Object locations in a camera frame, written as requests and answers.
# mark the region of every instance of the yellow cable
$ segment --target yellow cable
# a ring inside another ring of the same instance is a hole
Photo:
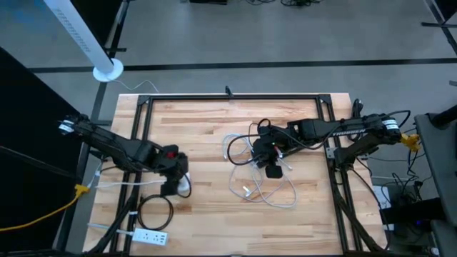
[[[60,212],[60,211],[63,211],[65,210],[66,208],[70,207],[73,203],[76,202],[76,200],[78,200],[78,198],[83,194],[83,193],[87,193],[89,192],[89,189],[85,186],[82,186],[82,185],[75,185],[74,187],[76,189],[76,195],[74,197],[73,200],[71,200],[71,202],[69,202],[68,204],[66,204],[65,206],[49,213],[49,214],[46,214],[45,216],[42,216],[41,218],[38,218],[34,221],[31,221],[31,222],[28,222],[26,224],[23,224],[23,225],[19,225],[19,226],[12,226],[12,227],[9,227],[9,228],[0,228],[0,232],[4,232],[4,231],[11,231],[11,230],[14,230],[14,229],[20,229],[20,228],[26,228],[28,226],[31,226],[31,225],[34,225],[35,223],[39,222],[39,221],[42,221],[44,220],[45,218],[49,218],[51,217],[52,215]]]

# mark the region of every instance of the black metal frame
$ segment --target black metal frame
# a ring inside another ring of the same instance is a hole
[[[170,100],[254,100],[254,99],[272,99],[272,100],[280,100],[280,99],[300,99],[300,100],[314,100],[316,102],[316,110],[318,114],[319,119],[324,119],[324,113],[323,113],[323,107],[322,105],[325,104],[327,109],[328,109],[328,117],[330,118],[331,121],[335,121],[335,113],[333,111],[333,104],[331,100],[331,95],[330,94],[233,94],[230,91],[229,87],[226,87],[226,94],[220,94],[220,95],[213,95],[213,94],[195,94],[195,95],[140,95],[137,101],[136,105],[136,112],[135,112],[135,118],[134,118],[134,123],[132,125],[132,138],[136,138],[136,134],[138,131],[138,126],[139,126],[139,118],[140,118],[140,113],[142,110],[142,107],[144,106],[145,103],[147,103],[147,112],[146,112],[146,117],[144,121],[144,130],[143,130],[143,136],[142,139],[147,139],[148,137],[148,132],[150,128],[150,123],[151,123],[151,118],[152,118],[152,110],[153,110],[153,104],[154,101],[170,101]],[[341,142],[339,138],[335,138],[335,146],[340,147]],[[326,162],[328,166],[328,175],[330,178],[330,184],[331,184],[331,192],[333,196],[333,202],[334,202],[334,207],[335,207],[335,213],[336,213],[336,221],[337,221],[337,226],[338,226],[338,233],[340,237],[340,242],[341,242],[341,248],[343,250],[343,254],[345,256],[373,256],[372,254],[375,254],[375,256],[386,256],[385,253],[370,253],[370,252],[365,252],[363,251],[363,245],[361,242],[361,237],[359,236],[360,229],[363,229],[363,232],[367,234],[367,232],[364,230],[363,227],[357,227],[354,224],[351,224],[351,231],[353,234],[354,238],[354,245],[356,250],[355,251],[350,251],[349,250],[349,245],[348,245],[348,240],[347,240],[347,235],[346,235],[346,229],[345,229],[345,224],[344,224],[344,219],[343,219],[343,214],[342,214],[342,209],[340,207],[340,204],[338,204],[337,199],[342,198],[341,195],[339,195],[338,191],[338,186],[336,183],[336,170],[335,166],[332,164],[333,160],[327,158],[327,148],[329,147],[329,142],[326,141],[324,143],[325,151],[326,151]],[[353,199],[352,199],[352,194],[351,194],[351,188],[349,185],[348,181],[348,176],[345,171],[341,171],[341,179],[342,179],[342,184],[343,184],[343,189],[344,189],[344,195],[346,197],[346,204],[347,208],[345,211],[349,211],[353,213],[353,216],[355,216],[354,212],[354,206],[353,206]],[[141,174],[137,174],[135,178],[135,182],[139,182],[141,180]],[[129,175],[124,174],[123,177],[123,182],[129,181]],[[121,193],[119,194],[119,202],[118,202],[118,208],[116,213],[119,214],[119,211],[122,209],[124,206],[124,203],[126,201],[127,195],[126,195],[126,189],[127,186],[122,186],[121,187]],[[134,196],[135,199],[138,199],[139,197],[139,186],[134,186],[134,189],[132,191],[132,195]],[[127,225],[127,231],[132,231],[134,229],[134,224],[136,222],[136,216],[129,216],[129,222]],[[122,253],[129,253],[130,252],[130,247],[131,247],[131,237],[127,236],[123,251]],[[117,251],[118,248],[118,236],[111,241],[111,246],[110,246],[110,253],[112,254],[119,254]]]

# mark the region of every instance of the cable plug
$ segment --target cable plug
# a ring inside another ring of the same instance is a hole
[[[246,186],[243,186],[243,189],[246,192],[244,194],[245,197],[249,197],[252,194],[251,190],[249,190],[249,188],[247,188]]]
[[[76,184],[74,188],[76,189],[76,197],[81,196],[83,193],[89,192],[89,188],[87,186]]]
[[[288,165],[283,159],[279,158],[278,161],[280,161],[282,164],[284,164],[290,171],[293,170],[292,166]]]

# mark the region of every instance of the black floor stripe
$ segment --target black floor stripe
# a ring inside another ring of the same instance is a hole
[[[335,67],[335,66],[385,66],[415,64],[457,64],[457,58],[436,59],[390,59],[390,60],[353,60],[353,61],[272,61],[241,62],[218,64],[153,64],[128,65],[124,71],[179,71],[196,69],[248,69],[248,68],[291,68],[291,67]],[[36,74],[92,72],[92,67],[54,67],[29,68]]]

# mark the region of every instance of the white cable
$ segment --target white cable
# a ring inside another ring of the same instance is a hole
[[[133,87],[132,89],[129,88],[129,87],[128,87],[124,82],[122,82],[122,81],[119,81],[119,80],[116,80],[116,79],[114,79],[113,81],[122,84],[122,86],[125,86],[125,88],[128,89],[128,90],[130,90],[130,91],[133,91],[133,90],[137,89],[138,87],[140,87],[141,85],[145,84],[146,82],[149,82],[149,83],[154,87],[154,90],[156,90],[156,92],[157,92],[158,94],[160,93],[159,90],[156,88],[156,85],[154,85],[154,83],[152,83],[152,82],[149,81],[149,80],[145,80],[145,81],[141,82],[140,84],[136,85],[136,86]]]
[[[89,182],[87,184],[87,188],[91,188],[92,187],[92,183],[94,182],[94,179],[96,176],[100,176],[100,168],[101,168],[101,165],[102,165],[103,161],[100,161],[100,164],[97,166],[97,168],[95,169],[95,173],[94,175],[92,176],[92,179],[91,179],[91,182]]]
[[[227,134],[224,137],[224,139],[222,139],[222,156],[224,157],[225,160],[227,159],[227,144],[229,143],[229,139],[236,138],[237,136],[242,136],[242,135],[239,133],[230,133],[230,134]],[[242,139],[247,143],[247,146],[239,153],[231,154],[230,156],[239,156],[239,155],[243,154],[248,148],[250,148],[252,150],[251,143],[249,143],[249,138],[242,138]]]
[[[237,137],[237,136],[241,136],[241,134],[230,133],[230,134],[228,134],[228,135],[226,135],[224,137],[224,139],[222,141],[222,154],[224,156],[224,159],[227,159],[227,143],[228,143],[228,140],[230,138],[234,138],[234,137]],[[234,154],[233,156],[237,156],[237,155],[243,154],[244,152],[246,152],[247,148],[250,148],[251,151],[252,151],[252,145],[251,145],[251,142],[249,141],[249,138],[246,137],[246,138],[242,138],[242,139],[246,143],[246,148],[244,150],[242,150],[241,152],[239,152],[237,154]],[[279,161],[281,163],[283,163],[285,166],[287,166],[287,168],[289,170],[292,170],[292,167],[290,167],[285,161],[283,161],[282,159],[279,159]],[[232,171],[230,173],[230,176],[229,176],[229,179],[228,179],[228,189],[233,194],[235,194],[236,196],[238,196],[238,197],[240,197],[242,199],[245,199],[247,201],[253,202],[253,203],[260,203],[260,202],[263,201],[263,202],[267,203],[270,206],[278,207],[278,208],[293,208],[294,206],[296,206],[297,201],[298,201],[297,192],[296,192],[295,186],[293,185],[292,181],[290,180],[290,178],[287,176],[286,173],[283,173],[284,177],[283,177],[283,180],[282,180],[281,184],[277,188],[275,188],[272,192],[270,192],[268,195],[264,196],[263,193],[262,193],[262,190],[261,190],[261,185],[263,183],[263,175],[262,175],[260,169],[257,168],[257,165],[255,163],[252,163],[251,175],[252,175],[252,179],[253,179],[254,183],[256,184],[256,188],[254,190],[250,191],[248,194],[246,194],[244,196],[244,195],[241,195],[241,194],[237,193],[232,187],[232,178],[233,178],[233,175],[235,174],[235,170],[236,170],[237,167],[238,166],[233,166],[233,169],[232,169]],[[257,180],[256,175],[255,175],[255,173],[256,173],[255,171],[257,171],[258,174],[260,175],[260,181]],[[272,196],[274,192],[276,192],[277,190],[282,188],[282,186],[284,185],[284,182],[286,180],[291,184],[292,189],[293,189],[293,194],[294,194],[293,203],[287,205],[287,204],[276,204],[276,203],[272,203],[272,202],[268,201],[267,199],[270,196]],[[249,198],[249,196],[251,196],[252,193],[254,193],[255,191],[258,191],[260,193],[261,199],[253,200],[253,199]]]
[[[87,226],[90,226],[90,227],[93,227],[93,228],[104,228],[104,229],[108,229],[109,228],[108,226],[101,225],[101,224],[96,224],[96,223],[88,223]],[[124,235],[129,235],[129,236],[133,236],[134,235],[133,231],[123,231],[121,229],[116,229],[116,232],[117,233],[122,233]]]
[[[119,185],[127,185],[127,186],[142,186],[142,185],[149,185],[152,183],[164,183],[165,180],[160,181],[147,181],[147,182],[139,182],[139,183],[131,183],[131,182],[114,182],[114,183],[107,183],[107,182],[99,182],[99,183],[106,183],[106,185],[98,185],[96,188],[107,188],[110,186],[119,186]]]

